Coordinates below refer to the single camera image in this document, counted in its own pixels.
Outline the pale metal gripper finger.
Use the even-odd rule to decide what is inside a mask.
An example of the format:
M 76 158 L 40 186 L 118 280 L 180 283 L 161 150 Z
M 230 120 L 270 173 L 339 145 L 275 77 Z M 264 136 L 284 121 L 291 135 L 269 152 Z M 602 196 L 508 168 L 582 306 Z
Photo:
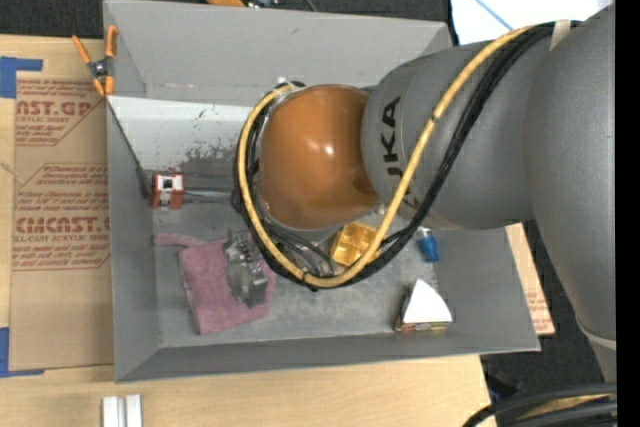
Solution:
M 226 280 L 237 301 L 247 301 L 249 297 L 250 272 L 246 261 L 245 242 L 243 236 L 229 232 L 224 243 Z
M 266 290 L 269 279 L 266 276 L 261 263 L 252 261 L 248 264 L 247 285 L 245 302 L 248 307 L 253 308 L 265 303 Z

